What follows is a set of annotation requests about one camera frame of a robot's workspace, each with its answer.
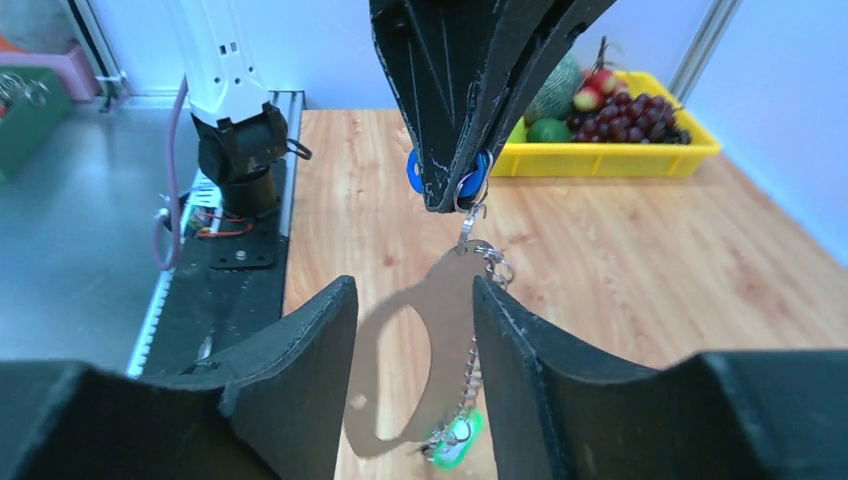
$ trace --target red apple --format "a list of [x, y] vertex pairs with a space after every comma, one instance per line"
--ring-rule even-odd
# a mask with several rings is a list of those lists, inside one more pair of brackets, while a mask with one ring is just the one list
[[586, 80], [586, 86], [592, 87], [604, 95], [612, 93], [617, 84], [618, 77], [615, 76], [615, 72], [606, 68], [598, 70], [589, 80]]
[[592, 112], [601, 106], [602, 95], [592, 87], [583, 87], [574, 95], [574, 107], [581, 112]]

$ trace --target metal table surface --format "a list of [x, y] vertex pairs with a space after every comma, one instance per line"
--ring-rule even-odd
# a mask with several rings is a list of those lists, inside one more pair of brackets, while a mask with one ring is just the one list
[[[153, 215], [164, 206], [172, 101], [134, 98], [110, 114], [77, 106], [0, 184], [0, 360], [81, 359], [126, 369], [161, 273], [151, 241]], [[181, 190], [197, 171], [196, 142], [184, 110], [176, 142]]]

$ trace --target metal frame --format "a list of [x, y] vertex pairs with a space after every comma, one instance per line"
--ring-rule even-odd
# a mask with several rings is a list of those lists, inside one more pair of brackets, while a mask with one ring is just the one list
[[669, 91], [681, 102], [692, 93], [741, 3], [742, 0], [713, 1], [669, 85]]
[[97, 71], [97, 80], [105, 96], [104, 111], [118, 107], [130, 95], [126, 74], [118, 66], [109, 48], [109, 42], [97, 21], [89, 0], [62, 0], [68, 18], [72, 20], [74, 33], [80, 42], [91, 66]]

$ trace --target green keychain tag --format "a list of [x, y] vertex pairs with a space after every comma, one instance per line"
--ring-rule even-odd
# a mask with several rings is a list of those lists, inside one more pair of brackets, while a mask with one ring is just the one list
[[485, 420], [483, 414], [477, 409], [471, 411], [468, 421], [454, 420], [451, 425], [451, 433], [456, 438], [467, 438], [468, 440], [459, 442], [452, 447], [448, 447], [444, 442], [440, 443], [433, 454], [433, 465], [439, 470], [453, 470], [458, 467], [465, 459], [468, 451], [471, 450], [477, 437], [480, 436], [483, 428], [485, 428]]

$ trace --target red wire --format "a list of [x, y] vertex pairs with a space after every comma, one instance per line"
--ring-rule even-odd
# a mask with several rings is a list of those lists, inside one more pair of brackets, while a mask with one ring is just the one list
[[[212, 214], [212, 213], [205, 213], [205, 212], [202, 212], [201, 215], [206, 216], [206, 217], [210, 217], [210, 218], [215, 218], [215, 219], [221, 220], [222, 222], [225, 221], [225, 220], [228, 221], [228, 222], [232, 222], [232, 223], [247, 222], [246, 218], [222, 217], [222, 216], [219, 216], [219, 215], [215, 215], [215, 214]], [[247, 227], [244, 230], [239, 230], [237, 232], [198, 232], [197, 236], [198, 236], [198, 238], [237, 237], [239, 235], [244, 235], [245, 233], [247, 233], [251, 230], [253, 230], [253, 223], [248, 223]]]

